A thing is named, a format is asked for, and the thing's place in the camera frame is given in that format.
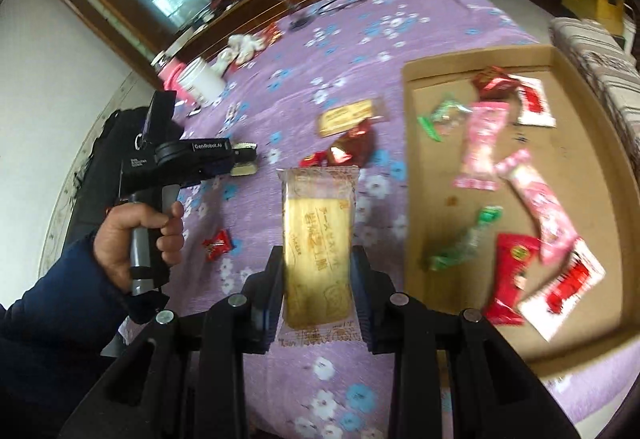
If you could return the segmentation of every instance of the green candy wrapper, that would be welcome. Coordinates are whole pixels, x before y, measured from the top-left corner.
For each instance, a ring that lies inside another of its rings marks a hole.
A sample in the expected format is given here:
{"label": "green candy wrapper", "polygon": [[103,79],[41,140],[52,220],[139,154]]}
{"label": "green candy wrapper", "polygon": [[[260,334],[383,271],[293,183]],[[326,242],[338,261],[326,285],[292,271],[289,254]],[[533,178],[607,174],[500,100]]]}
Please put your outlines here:
{"label": "green candy wrapper", "polygon": [[429,258],[429,269],[432,271],[441,271],[452,265],[459,265],[467,260],[473,259],[478,252],[478,244],[485,230],[500,219],[501,216],[501,206],[485,206],[482,208],[478,214],[478,222],[475,226],[469,228],[455,244]]}

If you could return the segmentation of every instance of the red candy wrapper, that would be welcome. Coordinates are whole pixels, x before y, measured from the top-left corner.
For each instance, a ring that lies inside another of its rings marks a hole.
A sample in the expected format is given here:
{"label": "red candy wrapper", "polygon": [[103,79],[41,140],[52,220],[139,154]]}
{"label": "red candy wrapper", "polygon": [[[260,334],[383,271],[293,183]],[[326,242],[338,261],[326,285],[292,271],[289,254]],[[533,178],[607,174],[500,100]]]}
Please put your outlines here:
{"label": "red candy wrapper", "polygon": [[478,102],[470,105],[471,115],[466,125],[466,150],[462,169],[453,181],[459,188],[498,190],[494,167],[494,146],[498,133],[507,123],[509,104]]}
{"label": "red candy wrapper", "polygon": [[604,268],[582,239],[558,278],[518,305],[520,313],[549,341],[584,294],[605,276]]}
{"label": "red candy wrapper", "polygon": [[212,239],[203,241],[202,245],[207,250],[207,260],[210,261],[216,260],[224,253],[228,253],[234,249],[226,229],[221,229]]}
{"label": "red candy wrapper", "polygon": [[326,161],[326,151],[321,150],[320,152],[314,152],[313,154],[309,154],[306,158],[303,158],[298,166],[300,168],[306,168],[307,166],[323,166]]}
{"label": "red candy wrapper", "polygon": [[518,79],[522,83],[518,87],[518,97],[522,103],[522,112],[518,116],[518,124],[555,127],[556,119],[551,115],[542,80],[516,75],[511,75],[511,78]]}
{"label": "red candy wrapper", "polygon": [[481,100],[503,100],[515,93],[520,85],[516,78],[495,65],[480,71],[471,82],[478,89]]}
{"label": "red candy wrapper", "polygon": [[540,223],[540,259],[545,265],[559,262],[574,244],[578,233],[556,195],[530,163],[526,148],[500,161],[496,170],[511,182],[514,190]]}
{"label": "red candy wrapper", "polygon": [[540,250],[540,240],[529,235],[500,233],[496,242],[494,297],[482,314],[493,325],[522,325],[514,307],[526,282],[526,269]]}
{"label": "red candy wrapper", "polygon": [[329,166],[357,165],[363,167],[373,154],[376,133],[369,118],[362,120],[356,127],[349,129],[335,140],[326,151]]}

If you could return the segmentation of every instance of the yellow packaged snack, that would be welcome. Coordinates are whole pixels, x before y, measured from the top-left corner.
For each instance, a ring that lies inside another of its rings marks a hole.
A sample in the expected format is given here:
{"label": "yellow packaged snack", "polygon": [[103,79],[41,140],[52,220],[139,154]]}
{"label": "yellow packaged snack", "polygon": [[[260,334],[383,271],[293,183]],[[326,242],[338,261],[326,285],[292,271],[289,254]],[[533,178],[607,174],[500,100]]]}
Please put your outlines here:
{"label": "yellow packaged snack", "polygon": [[282,345],[359,339],[349,281],[358,167],[292,168],[282,180]]}

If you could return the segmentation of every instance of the packaged biscuit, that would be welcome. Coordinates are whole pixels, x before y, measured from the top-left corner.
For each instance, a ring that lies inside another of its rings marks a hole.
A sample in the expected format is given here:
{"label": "packaged biscuit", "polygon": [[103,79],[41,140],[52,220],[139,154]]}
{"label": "packaged biscuit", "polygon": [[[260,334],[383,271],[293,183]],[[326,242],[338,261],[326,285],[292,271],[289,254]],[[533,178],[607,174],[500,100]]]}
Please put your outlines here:
{"label": "packaged biscuit", "polygon": [[386,121],[388,115],[382,98],[361,100],[323,112],[318,117],[318,134],[326,138],[346,132],[356,127],[365,118],[369,118],[372,124]]}
{"label": "packaged biscuit", "polygon": [[357,166],[279,170],[285,262],[281,345],[358,340],[349,281]]}

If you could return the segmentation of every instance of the black handle grip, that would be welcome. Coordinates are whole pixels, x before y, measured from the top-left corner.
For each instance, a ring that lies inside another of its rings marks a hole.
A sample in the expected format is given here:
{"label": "black handle grip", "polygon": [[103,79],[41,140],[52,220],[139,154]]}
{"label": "black handle grip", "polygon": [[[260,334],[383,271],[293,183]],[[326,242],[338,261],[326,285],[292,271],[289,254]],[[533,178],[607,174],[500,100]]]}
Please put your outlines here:
{"label": "black handle grip", "polygon": [[[158,212],[170,215],[171,204],[178,196],[180,187],[148,188],[134,192],[128,197],[129,202],[146,203]],[[169,267],[162,260],[162,252],[156,241],[162,236],[159,229],[148,229],[143,226],[134,228],[131,234],[131,294],[139,295],[157,289],[169,282]]]}

